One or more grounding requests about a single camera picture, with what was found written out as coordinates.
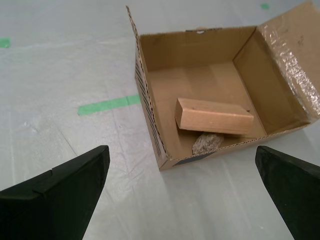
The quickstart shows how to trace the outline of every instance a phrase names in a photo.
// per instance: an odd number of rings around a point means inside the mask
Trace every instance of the wooden block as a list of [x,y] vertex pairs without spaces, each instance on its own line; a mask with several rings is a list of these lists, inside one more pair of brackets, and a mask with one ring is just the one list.
[[223,134],[247,134],[254,116],[239,105],[178,98],[175,120],[180,129]]

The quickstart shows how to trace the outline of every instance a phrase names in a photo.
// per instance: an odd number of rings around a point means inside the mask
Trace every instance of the floor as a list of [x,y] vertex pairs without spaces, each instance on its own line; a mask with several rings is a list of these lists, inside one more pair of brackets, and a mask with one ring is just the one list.
[[[1,1],[0,38],[11,46],[0,48],[0,190],[109,145],[84,240],[292,240],[255,166],[256,146],[159,172],[140,104],[77,110],[138,92],[125,5],[140,33],[156,33],[258,25],[300,2]],[[266,145],[320,165],[320,122]]]

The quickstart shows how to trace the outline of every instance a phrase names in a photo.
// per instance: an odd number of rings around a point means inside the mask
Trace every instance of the stone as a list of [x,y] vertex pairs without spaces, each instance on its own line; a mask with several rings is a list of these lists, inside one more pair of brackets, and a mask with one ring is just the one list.
[[196,155],[215,151],[223,141],[224,135],[221,133],[204,132],[193,144],[192,153]]

